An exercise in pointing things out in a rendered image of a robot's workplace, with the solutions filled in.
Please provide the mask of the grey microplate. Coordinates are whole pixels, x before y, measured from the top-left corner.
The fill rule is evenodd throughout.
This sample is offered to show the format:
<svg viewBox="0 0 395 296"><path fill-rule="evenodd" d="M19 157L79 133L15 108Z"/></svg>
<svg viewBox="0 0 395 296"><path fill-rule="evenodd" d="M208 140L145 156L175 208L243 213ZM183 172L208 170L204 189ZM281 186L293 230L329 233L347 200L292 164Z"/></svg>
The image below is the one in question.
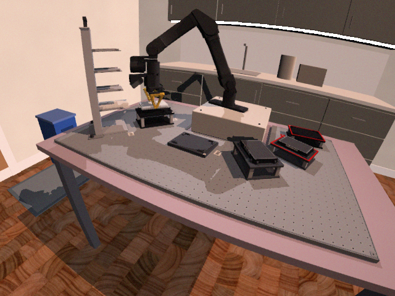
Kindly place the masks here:
<svg viewBox="0 0 395 296"><path fill-rule="evenodd" d="M273 163L277 162L276 156L270 151L270 149L261 140L244 140L240 141L241 147L252 159L252 163Z"/></svg>
<svg viewBox="0 0 395 296"><path fill-rule="evenodd" d="M276 143L305 157L314 151L314 147L304 144L303 142L293 139L289 136L279 139Z"/></svg>

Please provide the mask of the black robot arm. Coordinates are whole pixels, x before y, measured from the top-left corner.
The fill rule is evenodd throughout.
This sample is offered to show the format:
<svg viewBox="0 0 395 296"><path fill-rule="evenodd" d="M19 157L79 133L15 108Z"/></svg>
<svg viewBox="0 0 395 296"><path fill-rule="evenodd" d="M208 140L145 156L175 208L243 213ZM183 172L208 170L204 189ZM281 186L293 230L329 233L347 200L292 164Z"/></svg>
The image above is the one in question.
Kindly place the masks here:
<svg viewBox="0 0 395 296"><path fill-rule="evenodd" d="M205 13L198 9L193 10L184 19L180 20L174 26L169 28L166 32L162 33L156 39L151 41L146 46L146 52L149 56L131 56L130 57L130 72L143 73L143 74L129 74L129 82L134 89L143 83L147 87L155 86L155 75L160 73L160 62L157 61L157 56L167 46L172 44L178 38L189 32L194 27L197 27L205 39L211 56L213 58L215 67L217 69L218 80L220 85L225 89L223 92L223 100L212 99L209 100L210 104L218 105L224 108L235 110L241 113L248 111L247 107L235 105L236 98L236 81L234 75L227 64L222 45L220 43L219 30L217 22L210 18ZM147 62L147 75L146 71ZM221 103L222 102L222 103Z"/></svg>

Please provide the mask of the grey rack with shelves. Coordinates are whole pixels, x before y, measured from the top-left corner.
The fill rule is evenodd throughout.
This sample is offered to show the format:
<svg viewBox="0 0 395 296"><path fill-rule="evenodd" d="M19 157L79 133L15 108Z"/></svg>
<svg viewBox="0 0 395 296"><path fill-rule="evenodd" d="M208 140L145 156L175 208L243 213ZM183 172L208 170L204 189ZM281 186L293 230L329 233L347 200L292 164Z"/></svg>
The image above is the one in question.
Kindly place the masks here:
<svg viewBox="0 0 395 296"><path fill-rule="evenodd" d="M94 75L95 73L122 72L122 70L118 67L106 67L106 68L93 67L94 66L93 55L92 55L93 52L107 52L107 51L120 51L120 50L117 48L92 49L90 29L81 28L80 31L81 31L81 42L83 48L83 58L85 63L85 73L86 73L86 81L88 86L89 101L90 101L91 113L93 117L94 130L96 136L101 134L108 135L108 134L128 132L124 119L102 122L100 118L101 117L100 112L125 109L125 108L116 107L110 109L99 109L98 97L97 97L98 93L123 91L123 88L119 86L119 84L108 85L108 86L96 86L96 81L95 81L96 77Z"/></svg>

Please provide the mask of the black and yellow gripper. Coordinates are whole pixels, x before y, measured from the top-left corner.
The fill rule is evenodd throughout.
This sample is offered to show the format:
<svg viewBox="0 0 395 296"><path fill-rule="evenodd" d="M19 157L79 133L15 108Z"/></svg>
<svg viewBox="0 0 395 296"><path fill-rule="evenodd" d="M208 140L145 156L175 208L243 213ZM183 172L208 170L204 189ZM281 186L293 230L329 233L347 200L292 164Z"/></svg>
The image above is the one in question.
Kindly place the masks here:
<svg viewBox="0 0 395 296"><path fill-rule="evenodd" d="M153 86L153 87L146 87L146 88L143 88L143 90L144 90L144 92L145 92L145 94L146 94L146 96L148 98L148 101L151 101L153 106L154 106L154 108L157 109L159 104L160 104L160 102L161 102L161 100L162 100L162 98L163 98L163 96L164 96L164 93L163 92L159 92L160 90L163 90L163 86L160 85L160 73L158 73L157 76L156 76L156 74L154 74L154 75L155 75L155 86ZM149 95L148 95L148 93L149 93ZM154 98L157 97L157 96L160 96L160 98L158 100L157 105L155 105Z"/></svg>

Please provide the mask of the white microplate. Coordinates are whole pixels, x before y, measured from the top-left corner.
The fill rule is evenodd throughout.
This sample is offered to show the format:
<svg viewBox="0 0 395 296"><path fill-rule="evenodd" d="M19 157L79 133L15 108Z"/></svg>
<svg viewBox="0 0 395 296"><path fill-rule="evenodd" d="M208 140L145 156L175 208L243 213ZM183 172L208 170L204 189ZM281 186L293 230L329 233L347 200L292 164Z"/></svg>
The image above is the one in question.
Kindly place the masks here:
<svg viewBox="0 0 395 296"><path fill-rule="evenodd" d="M154 102L157 105L158 101L154 101ZM141 110L155 109L151 101L139 102L138 105L141 108ZM169 106L165 101L161 100L158 109L163 109L163 108L169 108Z"/></svg>

